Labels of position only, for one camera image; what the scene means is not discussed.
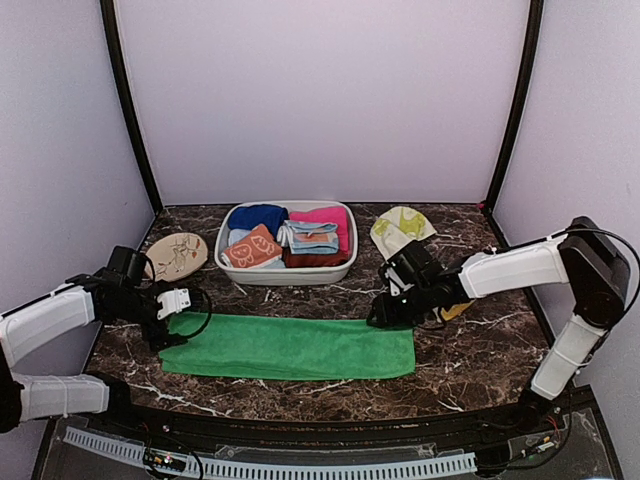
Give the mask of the green microfiber towel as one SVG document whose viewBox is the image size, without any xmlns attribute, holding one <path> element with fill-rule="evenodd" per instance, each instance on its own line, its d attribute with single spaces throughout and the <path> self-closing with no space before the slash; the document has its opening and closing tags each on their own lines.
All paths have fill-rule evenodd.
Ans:
<svg viewBox="0 0 640 480">
<path fill-rule="evenodd" d="M 281 381 L 391 379 L 416 369 L 412 331 L 364 320 L 215 314 L 202 333 L 159 358 L 170 373 Z"/>
</svg>

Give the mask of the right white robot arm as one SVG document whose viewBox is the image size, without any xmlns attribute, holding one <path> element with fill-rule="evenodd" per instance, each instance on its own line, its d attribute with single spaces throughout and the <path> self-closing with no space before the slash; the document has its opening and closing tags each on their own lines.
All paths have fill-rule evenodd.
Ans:
<svg viewBox="0 0 640 480">
<path fill-rule="evenodd" d="M 565 229 L 506 248 L 473 253 L 447 265 L 412 240 L 384 261 L 379 275 L 387 286 L 371 305 L 369 326 L 413 329 L 454 306 L 499 293 L 558 290 L 565 314 L 552 322 L 553 342 L 510 413 L 521 434 L 534 432 L 555 400 L 585 368 L 611 330 L 639 297 L 639 253 L 622 236 L 579 216 Z"/>
</svg>

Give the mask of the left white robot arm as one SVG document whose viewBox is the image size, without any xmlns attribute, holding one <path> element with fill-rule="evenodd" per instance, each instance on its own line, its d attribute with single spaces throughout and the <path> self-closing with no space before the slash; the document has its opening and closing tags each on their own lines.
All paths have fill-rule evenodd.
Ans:
<svg viewBox="0 0 640 480">
<path fill-rule="evenodd" d="M 117 246 L 106 266 L 78 274 L 51 292 L 1 315 L 1 430 L 31 420 L 101 414 L 120 436 L 141 427 L 129 385 L 80 365 L 89 347 L 73 347 L 70 360 L 53 353 L 81 332 L 116 321 L 140 328 L 149 349 L 159 353 L 186 344 L 187 334 L 169 330 L 169 319 L 193 307 L 197 293 L 155 277 L 151 260 Z"/>
</svg>

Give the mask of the cream yellow-green patterned towel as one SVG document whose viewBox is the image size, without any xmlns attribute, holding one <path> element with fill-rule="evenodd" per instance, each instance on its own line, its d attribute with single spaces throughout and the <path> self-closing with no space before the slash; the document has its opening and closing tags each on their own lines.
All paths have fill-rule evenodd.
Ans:
<svg viewBox="0 0 640 480">
<path fill-rule="evenodd" d="M 370 238 L 382 254 L 384 262 L 410 241 L 415 240 L 425 246 L 424 241 L 435 234 L 435 228 L 422 213 L 404 206 L 396 206 L 383 213 L 370 229 Z M 443 312 L 444 326 L 442 328 L 468 307 L 469 305 L 464 303 Z M 427 321 L 418 327 L 426 330 L 442 329 L 438 328 L 434 321 Z"/>
</svg>

